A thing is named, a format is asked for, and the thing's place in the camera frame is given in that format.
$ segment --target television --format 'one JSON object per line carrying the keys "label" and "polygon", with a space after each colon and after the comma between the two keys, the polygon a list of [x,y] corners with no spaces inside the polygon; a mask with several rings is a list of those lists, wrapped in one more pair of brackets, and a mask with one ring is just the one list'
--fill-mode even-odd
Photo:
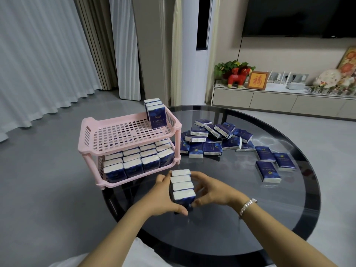
{"label": "television", "polygon": [[356,37],[356,0],[249,0],[243,37]]}

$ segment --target painting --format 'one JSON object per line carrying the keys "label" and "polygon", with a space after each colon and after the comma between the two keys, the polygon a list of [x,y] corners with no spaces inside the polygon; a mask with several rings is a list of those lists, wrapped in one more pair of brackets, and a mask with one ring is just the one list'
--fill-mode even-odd
{"label": "painting", "polygon": [[356,47],[350,47],[344,54],[339,66],[341,77],[350,77],[356,70]]}
{"label": "painting", "polygon": [[248,79],[247,88],[264,90],[268,80],[269,72],[252,71]]}

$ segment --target round glass table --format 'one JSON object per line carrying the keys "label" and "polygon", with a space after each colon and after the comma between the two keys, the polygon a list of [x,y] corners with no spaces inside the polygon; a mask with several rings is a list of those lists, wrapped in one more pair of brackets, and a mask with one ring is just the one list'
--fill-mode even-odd
{"label": "round glass table", "polygon": [[[306,157],[286,136],[263,121],[225,108],[178,106],[170,110],[182,123],[182,132],[195,126],[196,119],[208,119],[213,124],[229,122],[252,133],[255,146],[288,153],[297,170],[279,172],[282,181],[277,186],[262,183],[255,167],[256,152],[228,150],[219,157],[203,159],[182,154],[180,165],[172,169],[201,171],[219,179],[257,199],[261,208],[303,239],[310,236],[320,211],[318,180]],[[152,188],[156,176],[103,190],[105,202],[117,221]],[[194,208],[187,217],[174,213],[153,216],[143,225],[138,237],[168,263],[182,266],[259,267],[273,263],[243,220],[227,206],[210,204]]]}

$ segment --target gray floor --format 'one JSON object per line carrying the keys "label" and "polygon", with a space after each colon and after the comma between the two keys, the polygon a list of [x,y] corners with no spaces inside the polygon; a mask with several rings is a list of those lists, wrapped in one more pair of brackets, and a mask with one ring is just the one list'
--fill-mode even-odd
{"label": "gray floor", "polygon": [[[77,151],[80,122],[141,112],[141,102],[97,91],[16,129],[0,143],[0,266],[46,267],[91,251],[115,225]],[[356,122],[243,111],[290,138],[318,177],[322,209],[308,242],[356,266]]]}

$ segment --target white curtain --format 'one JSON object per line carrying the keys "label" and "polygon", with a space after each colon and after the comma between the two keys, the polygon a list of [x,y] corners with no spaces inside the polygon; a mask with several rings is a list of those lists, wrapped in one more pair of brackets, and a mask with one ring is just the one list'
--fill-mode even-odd
{"label": "white curtain", "polygon": [[0,0],[0,142],[101,89],[73,0]]}
{"label": "white curtain", "polygon": [[182,103],[182,0],[176,0],[172,30],[171,106]]}
{"label": "white curtain", "polygon": [[111,24],[121,99],[141,100],[139,55],[131,0],[110,0]]}
{"label": "white curtain", "polygon": [[217,28],[219,25],[219,10],[220,0],[216,0],[215,10],[213,12],[213,27],[211,35],[211,48],[209,56],[209,67],[207,70],[207,90],[205,91],[205,103],[211,100],[212,88],[214,85],[214,67],[215,67],[215,55],[216,55],[216,42],[217,42]]}

